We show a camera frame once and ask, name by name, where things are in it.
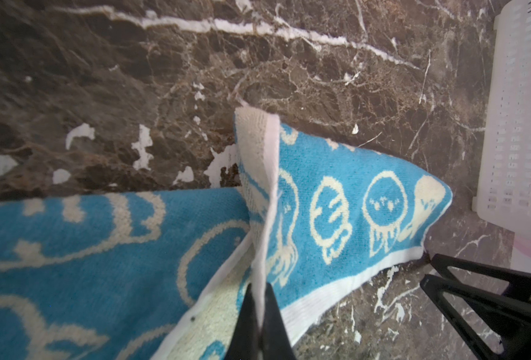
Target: folded towel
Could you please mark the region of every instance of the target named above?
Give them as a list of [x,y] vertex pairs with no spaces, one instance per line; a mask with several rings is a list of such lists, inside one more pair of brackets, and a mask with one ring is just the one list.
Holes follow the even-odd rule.
[[0,359],[221,358],[250,281],[260,321],[273,285],[295,344],[419,258],[452,199],[406,161],[258,109],[236,110],[235,134],[240,188],[1,203]]

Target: terry cloth fabric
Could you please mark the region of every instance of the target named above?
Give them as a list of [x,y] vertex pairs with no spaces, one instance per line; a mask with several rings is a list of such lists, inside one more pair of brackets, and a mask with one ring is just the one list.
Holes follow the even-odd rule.
[[154,359],[222,358],[250,278],[258,317],[267,281],[295,344],[380,270],[420,258],[452,201],[409,162],[300,133],[255,108],[236,110],[235,134],[251,230]]
[[241,188],[0,204],[0,359],[222,358],[250,281],[260,322],[273,284],[295,344],[419,258],[451,202],[406,161],[255,108],[236,110],[235,135]]
[[149,358],[248,230],[238,188],[0,203],[0,359]]

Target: dark marble table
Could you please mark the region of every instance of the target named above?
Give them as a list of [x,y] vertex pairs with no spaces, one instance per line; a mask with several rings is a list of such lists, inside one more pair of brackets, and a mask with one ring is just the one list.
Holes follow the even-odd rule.
[[[454,201],[428,234],[430,255],[507,266],[513,234],[470,210],[504,4],[0,1],[0,200],[207,188],[208,174],[236,185],[237,167],[216,164],[228,163],[245,100],[441,178]],[[417,261],[382,271],[320,318],[298,358],[472,358],[419,289],[431,270]]]

